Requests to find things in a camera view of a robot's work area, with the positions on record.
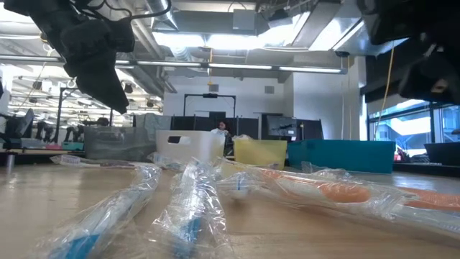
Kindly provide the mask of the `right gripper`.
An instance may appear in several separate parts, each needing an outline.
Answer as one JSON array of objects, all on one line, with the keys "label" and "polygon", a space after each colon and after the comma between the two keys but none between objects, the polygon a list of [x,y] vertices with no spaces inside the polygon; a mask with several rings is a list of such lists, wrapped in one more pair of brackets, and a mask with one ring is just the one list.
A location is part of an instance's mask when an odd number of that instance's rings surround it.
[{"label": "right gripper", "polygon": [[409,39],[413,59],[402,77],[398,93],[406,99],[459,104],[459,38]]}]

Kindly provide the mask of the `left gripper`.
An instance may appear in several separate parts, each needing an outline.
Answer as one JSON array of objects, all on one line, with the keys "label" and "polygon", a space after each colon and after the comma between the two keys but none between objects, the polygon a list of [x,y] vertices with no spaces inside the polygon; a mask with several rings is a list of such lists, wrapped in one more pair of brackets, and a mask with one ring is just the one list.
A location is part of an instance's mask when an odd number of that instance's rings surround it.
[{"label": "left gripper", "polygon": [[135,39],[128,19],[90,19],[60,33],[65,71],[76,77],[80,91],[120,114],[129,101],[116,74],[117,53],[130,53]]}]

